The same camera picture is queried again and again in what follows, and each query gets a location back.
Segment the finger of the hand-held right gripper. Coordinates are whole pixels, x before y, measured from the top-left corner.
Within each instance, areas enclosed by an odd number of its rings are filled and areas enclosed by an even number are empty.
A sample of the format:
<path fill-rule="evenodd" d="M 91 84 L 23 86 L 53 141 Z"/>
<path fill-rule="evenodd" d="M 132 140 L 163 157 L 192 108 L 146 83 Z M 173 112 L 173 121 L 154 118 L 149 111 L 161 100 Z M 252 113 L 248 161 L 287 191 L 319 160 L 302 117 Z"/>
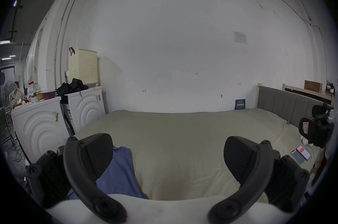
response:
<path fill-rule="evenodd" d="M 327 120 L 311 119 L 303 117 L 299 121 L 299 133 L 308 144 L 324 148 L 332 136 L 333 123 Z"/>
<path fill-rule="evenodd" d="M 333 106 L 323 103 L 322 105 L 314 105 L 312 107 L 312 117 L 314 119 L 328 119 L 330 112 L 334 109 Z"/>

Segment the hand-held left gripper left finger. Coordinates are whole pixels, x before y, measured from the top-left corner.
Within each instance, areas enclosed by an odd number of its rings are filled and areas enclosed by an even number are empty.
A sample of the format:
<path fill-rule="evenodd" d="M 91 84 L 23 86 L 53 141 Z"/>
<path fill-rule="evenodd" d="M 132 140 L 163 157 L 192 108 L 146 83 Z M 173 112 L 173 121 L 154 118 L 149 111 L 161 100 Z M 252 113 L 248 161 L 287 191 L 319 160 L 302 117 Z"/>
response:
<path fill-rule="evenodd" d="M 72 189 L 80 201 L 103 221 L 126 221 L 121 203 L 96 186 L 113 158 L 113 142 L 107 133 L 78 140 L 71 136 L 57 152 L 48 150 L 26 167 L 28 184 L 35 201 L 43 209 L 66 200 Z"/>

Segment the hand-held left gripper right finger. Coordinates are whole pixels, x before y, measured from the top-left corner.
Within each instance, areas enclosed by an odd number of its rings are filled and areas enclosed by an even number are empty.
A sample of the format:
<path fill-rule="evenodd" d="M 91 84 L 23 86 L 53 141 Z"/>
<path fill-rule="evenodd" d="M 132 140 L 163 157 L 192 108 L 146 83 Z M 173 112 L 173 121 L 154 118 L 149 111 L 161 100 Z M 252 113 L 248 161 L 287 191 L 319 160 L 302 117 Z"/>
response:
<path fill-rule="evenodd" d="M 237 192 L 218 202 L 208 212 L 209 222 L 233 222 L 240 218 L 260 198 L 285 213 L 294 213 L 309 181 L 309 172 L 301 168 L 290 155 L 281 156 L 271 142 L 255 143 L 239 136 L 226 139 L 224 162 L 239 182 Z"/>

